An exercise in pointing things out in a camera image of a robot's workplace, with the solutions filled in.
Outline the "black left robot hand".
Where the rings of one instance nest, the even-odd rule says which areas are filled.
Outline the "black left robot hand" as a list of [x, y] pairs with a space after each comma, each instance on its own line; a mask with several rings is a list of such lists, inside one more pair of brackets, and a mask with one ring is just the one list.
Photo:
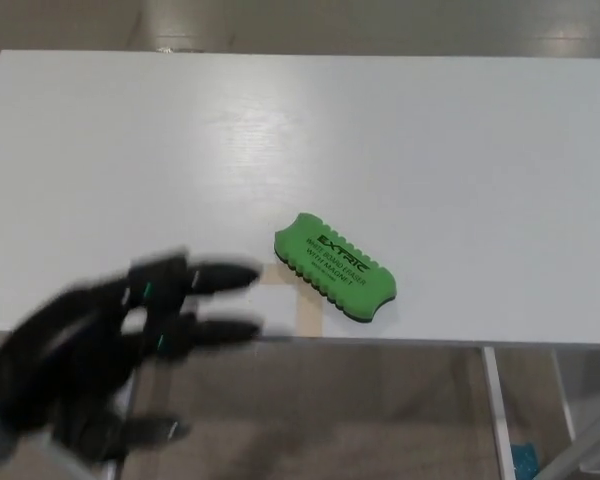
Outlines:
[[42, 429], [88, 465], [183, 439], [189, 427], [179, 417], [126, 417], [114, 397], [146, 361], [174, 364], [257, 339], [254, 320], [202, 320], [184, 303], [248, 288], [260, 276], [251, 262], [173, 253], [67, 289], [37, 309], [0, 345], [0, 464]]

